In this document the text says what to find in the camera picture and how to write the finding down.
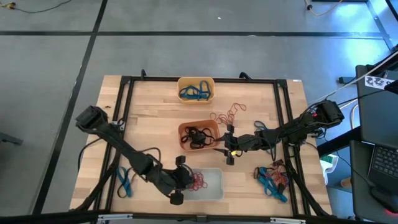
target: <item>black stand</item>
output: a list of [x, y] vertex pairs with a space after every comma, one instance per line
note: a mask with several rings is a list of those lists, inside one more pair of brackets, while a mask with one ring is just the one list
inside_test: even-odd
[[319, 156], [326, 156], [349, 145], [351, 140], [361, 142], [361, 127], [358, 126], [346, 133], [318, 146]]
[[16, 144], [18, 146], [20, 146], [23, 142], [23, 140], [9, 136], [8, 134], [4, 134], [2, 132], [0, 132], [0, 141], [2, 142], [9, 142], [9, 143], [13, 143]]

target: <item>black cord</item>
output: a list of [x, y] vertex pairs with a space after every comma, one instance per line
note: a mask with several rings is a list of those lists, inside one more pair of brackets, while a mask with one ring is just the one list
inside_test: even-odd
[[368, 180], [366, 180], [361, 174], [359, 174], [353, 167], [351, 167], [351, 165], [350, 165], [345, 159], [343, 159], [343, 158], [338, 154], [338, 151], [336, 151], [336, 153], [337, 153], [337, 156], [338, 156], [341, 160], [343, 160], [344, 162], [347, 163], [347, 165], [351, 168], [352, 171], [354, 171], [354, 173], [358, 174], [363, 180], [365, 180], [366, 183], [368, 183], [368, 185], [371, 185], [371, 184], [368, 182]]
[[191, 149], [202, 149], [205, 146], [212, 145], [216, 140], [212, 136], [211, 130], [209, 128], [203, 128], [202, 130], [199, 130], [196, 127], [186, 127], [185, 132], [187, 135], [182, 136], [180, 142], [186, 143], [188, 140], [191, 140], [189, 143]]
[[[268, 141], [267, 139], [262, 138], [262, 137], [259, 137], [259, 136], [256, 136], [256, 137], [259, 138], [259, 139], [264, 140], [264, 141], [267, 143], [267, 145], [269, 146], [270, 152], [268, 152], [267, 150], [265, 150], [265, 151], [266, 151], [268, 154], [271, 155], [272, 161], [275, 162], [275, 160], [276, 160], [276, 144], [277, 144], [277, 142], [278, 142], [278, 137], [279, 137], [279, 135], [277, 136], [277, 139], [275, 140], [275, 147], [272, 147], [271, 144], [269, 143], [269, 141]], [[233, 142], [231, 142], [231, 141], [228, 141], [228, 140], [224, 139], [224, 141], [228, 142], [229, 144], [231, 144], [231, 145], [233, 145], [233, 146], [239, 146], [239, 145], [246, 144], [246, 143], [249, 143], [249, 142], [252, 142], [252, 141], [255, 141], [255, 140], [256, 140], [256, 139], [248, 139], [248, 140], [243, 141], [243, 142], [233, 143]], [[242, 154], [243, 154], [243, 151], [241, 151], [241, 153], [240, 153], [239, 155], [236, 155], [236, 156], [237, 156], [237, 157], [241, 157]]]
[[101, 138], [95, 139], [94, 141], [92, 141], [92, 142], [88, 143], [87, 145], [85, 145], [85, 146], [83, 147], [83, 149], [80, 150], [79, 159], [78, 159], [78, 161], [77, 161], [77, 172], [79, 172], [79, 170], [80, 170], [81, 156], [83, 155], [84, 150], [85, 150], [88, 146], [90, 146], [90, 145], [92, 145], [92, 144], [98, 142], [99, 140], [101, 140]]
[[365, 96], [370, 96], [370, 95], [373, 95], [373, 94], [376, 94], [376, 93], [380, 93], [380, 92], [382, 92], [382, 91], [385, 91], [385, 90], [374, 91], [374, 92], [372, 92], [372, 93], [368, 93], [368, 94], [365, 94], [365, 95], [362, 95], [362, 96], [358, 96], [358, 97], [356, 97], [356, 98], [352, 98], [352, 99], [350, 99], [350, 100], [346, 100], [346, 101], [344, 101], [344, 102], [342, 102], [342, 103], [339, 103], [339, 104], [337, 104], [337, 105], [339, 106], [339, 105], [348, 103], [348, 102], [353, 101], [353, 100], [356, 100], [356, 99], [359, 100], [359, 99], [361, 99], [361, 98], [364, 98]]
[[[123, 124], [124, 124], [124, 123], [123, 123], [123, 119], [122, 119], [122, 118], [119, 119], [118, 122], [117, 122], [117, 126], [120, 128]], [[94, 141], [89, 142], [87, 145], [85, 145], [85, 146], [83, 147], [83, 149], [80, 149], [79, 158], [78, 158], [78, 160], [77, 160], [77, 172], [78, 172], [78, 173], [79, 173], [79, 170], [80, 170], [81, 157], [82, 157], [82, 155], [83, 155], [84, 150], [85, 150], [88, 146], [90, 146], [90, 145], [96, 143], [97, 141], [99, 141], [100, 139], [101, 139], [101, 138], [95, 139]]]
[[[353, 78], [352, 80], [350, 80], [349, 82], [345, 83], [343, 86], [346, 86], [347, 84], [349, 84], [350, 82], [354, 81], [355, 79], [356, 79], [356, 77], [354, 77], [354, 78]], [[332, 95], [334, 95], [335, 93], [337, 93], [337, 91], [334, 92], [334, 93], [332, 93], [332, 94], [330, 94], [330, 95], [328, 95], [328, 96], [325, 98], [325, 100], [327, 100], [329, 96], [332, 96]]]
[[238, 154], [238, 153], [235, 154], [236, 157], [241, 157], [242, 155], [243, 155], [243, 151], [241, 151], [240, 154]]
[[312, 144], [312, 143], [309, 143], [309, 142], [305, 142], [306, 144], [309, 144], [310, 146], [312, 146], [312, 147], [314, 147], [316, 150], [318, 150], [318, 148], [314, 145], [314, 144]]
[[[138, 152], [146, 152], [146, 151], [149, 151], [149, 150], [156, 150], [156, 151], [159, 153], [159, 158], [158, 158], [158, 160], [159, 160], [159, 162], [160, 162], [160, 160], [161, 160], [161, 158], [162, 158], [162, 153], [160, 152], [160, 149], [157, 148], [157, 147], [150, 147], [150, 148], [148, 148], [148, 149], [140, 150], [140, 151], [138, 151]], [[132, 170], [132, 167], [128, 168], [128, 170], [126, 171], [125, 176], [123, 177], [123, 181], [121, 182], [121, 184], [120, 184], [120, 186], [118, 187], [118, 190], [117, 190], [117, 192], [116, 192], [116, 193], [118, 194], [119, 198], [125, 198], [125, 197], [127, 196], [127, 193], [126, 193], [124, 196], [122, 196], [122, 195], [120, 194], [120, 189], [122, 189], [123, 185], [124, 185], [124, 184], [126, 183], [126, 181], [129, 179], [129, 172], [130, 172], [130, 170]], [[134, 180], [134, 178], [136, 177], [136, 175], [137, 175], [137, 173], [134, 173], [134, 175], [131, 177], [131, 180], [130, 180], [130, 187], [131, 187], [132, 181]]]
[[39, 10], [39, 11], [27, 11], [27, 10], [20, 9], [18, 7], [15, 7], [15, 6], [10, 7], [10, 9], [21, 11], [21, 12], [24, 12], [24, 13], [29, 13], [29, 14], [35, 14], [35, 13], [39, 13], [39, 12], [47, 12], [49, 10], [56, 9], [56, 8], [62, 6], [63, 4], [69, 3], [71, 1], [72, 0], [67, 0], [67, 1], [61, 2], [60, 4], [58, 4], [58, 5], [54, 6], [54, 7], [51, 7], [51, 8], [48, 8], [48, 9]]

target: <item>yellow wire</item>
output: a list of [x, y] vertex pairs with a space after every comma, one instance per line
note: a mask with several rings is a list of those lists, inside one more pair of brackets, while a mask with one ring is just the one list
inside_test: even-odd
[[[326, 12], [321, 13], [321, 14], [317, 14], [317, 13], [314, 12], [312, 9], [310, 9], [310, 11], [312, 12], [312, 14], [313, 14], [314, 16], [323, 16], [323, 15], [325, 15], [325, 14], [328, 14], [330, 11], [334, 10], [335, 7], [337, 7], [342, 1], [343, 1], [343, 0], [340, 0], [338, 3], [336, 3], [336, 4], [335, 4], [333, 7], [331, 7], [329, 10], [327, 10]], [[308, 7], [308, 6], [310, 5], [310, 3], [308, 2], [308, 0], [304, 0], [304, 2], [305, 2], [305, 7]]]

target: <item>clear plastic container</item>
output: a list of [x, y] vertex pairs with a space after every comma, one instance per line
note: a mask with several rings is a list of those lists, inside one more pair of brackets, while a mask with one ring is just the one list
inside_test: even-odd
[[194, 168], [192, 171], [201, 172], [206, 188], [198, 190], [184, 190], [184, 200], [221, 200], [224, 198], [223, 171], [219, 168]]

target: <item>gray floor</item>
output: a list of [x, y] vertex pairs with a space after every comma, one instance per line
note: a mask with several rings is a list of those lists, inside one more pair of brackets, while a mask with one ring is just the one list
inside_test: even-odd
[[[34, 10], [61, 1], [36, 2], [39, 4], [17, 3], [21, 8]], [[32, 15], [0, 8], [0, 18], [9, 21], [0, 24], [0, 30], [91, 31], [100, 4], [100, 0], [72, 1], [54, 11]], [[382, 0], [372, 0], [372, 4], [382, 4]], [[320, 12], [333, 4], [317, 2], [313, 5]], [[388, 16], [383, 19], [394, 26]], [[304, 9], [303, 1], [294, 0], [109, 1], [99, 29], [379, 32], [363, 3], [342, 3], [327, 16], [315, 17]], [[0, 215], [30, 212], [88, 39], [88, 36], [0, 35], [0, 131], [24, 140], [19, 147], [0, 144]], [[353, 76], [355, 65], [372, 64], [388, 53], [382, 39], [97, 37], [72, 117], [96, 103], [103, 75], [138, 75], [142, 68], [148, 75], [156, 76], [236, 77], [245, 71], [253, 78], [301, 79], [307, 100], [313, 101], [337, 88], [338, 77]], [[349, 86], [331, 99], [344, 101], [354, 96], [356, 88]], [[346, 117], [350, 109], [344, 109]], [[346, 119], [340, 126], [330, 129], [327, 138], [349, 129]], [[85, 141], [86, 135], [71, 122], [44, 212], [68, 209], [76, 181], [77, 156]], [[340, 151], [340, 155], [349, 158], [347, 150]], [[335, 185], [347, 175], [349, 167], [340, 162], [329, 181]], [[346, 218], [352, 211], [337, 208], [342, 203], [351, 203], [350, 197], [339, 192], [329, 191], [334, 195], [333, 213]]]

